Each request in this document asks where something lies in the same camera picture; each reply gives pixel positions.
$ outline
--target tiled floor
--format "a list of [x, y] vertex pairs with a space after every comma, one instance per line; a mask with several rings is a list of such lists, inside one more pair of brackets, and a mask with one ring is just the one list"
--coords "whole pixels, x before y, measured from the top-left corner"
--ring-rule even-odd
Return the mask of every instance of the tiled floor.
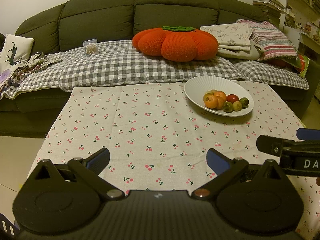
[[[320, 129], [320, 104], [314, 98], [302, 122]], [[44, 139], [0, 136], [0, 213], [14, 222], [12, 202], [25, 182]]]

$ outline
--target white plate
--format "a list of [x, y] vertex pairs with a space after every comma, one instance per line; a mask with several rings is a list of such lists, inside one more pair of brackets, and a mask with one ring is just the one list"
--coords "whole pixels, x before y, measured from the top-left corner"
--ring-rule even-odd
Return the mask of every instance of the white plate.
[[[232, 113], [226, 113], [223, 110], [212, 110], [205, 107], [203, 102], [204, 93], [208, 90], [215, 89], [218, 91], [223, 91], [227, 96], [230, 94], [235, 94], [239, 98], [248, 98], [249, 106], [243, 108], [240, 111], [233, 111]], [[187, 97], [194, 102], [197, 106], [203, 108], [214, 114], [224, 115], [224, 116], [243, 116], [250, 113], [253, 109], [253, 99], [247, 90], [238, 84], [216, 76], [199, 76], [189, 79], [184, 85], [184, 91]]]

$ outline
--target sofa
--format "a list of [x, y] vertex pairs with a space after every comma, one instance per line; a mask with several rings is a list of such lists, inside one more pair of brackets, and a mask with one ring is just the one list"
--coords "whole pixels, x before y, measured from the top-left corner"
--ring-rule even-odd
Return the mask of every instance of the sofa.
[[[237, 0], [70, 0], [25, 20], [15, 35], [35, 40], [31, 54], [52, 54], [98, 42], [130, 40], [149, 28], [234, 23], [237, 19], [268, 20], [253, 5]], [[309, 90], [272, 86], [301, 118], [320, 80], [320, 66], [311, 61]], [[71, 93], [59, 88], [22, 93], [0, 101], [0, 135], [44, 138]]]

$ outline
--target orange knitted pumpkin cushion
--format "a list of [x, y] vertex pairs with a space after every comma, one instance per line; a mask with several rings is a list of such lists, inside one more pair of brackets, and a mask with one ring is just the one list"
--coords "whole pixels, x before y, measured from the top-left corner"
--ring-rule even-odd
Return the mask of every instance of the orange knitted pumpkin cushion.
[[137, 33], [133, 46], [146, 55], [177, 62], [215, 57], [218, 41], [210, 33], [191, 27], [154, 28]]

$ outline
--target pillow with deer print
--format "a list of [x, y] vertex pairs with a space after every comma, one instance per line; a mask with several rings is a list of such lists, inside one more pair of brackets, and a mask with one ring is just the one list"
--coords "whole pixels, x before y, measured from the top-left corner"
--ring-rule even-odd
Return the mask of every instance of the pillow with deer print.
[[7, 34], [0, 53], [0, 75], [3, 71], [15, 71], [29, 60], [34, 39]]

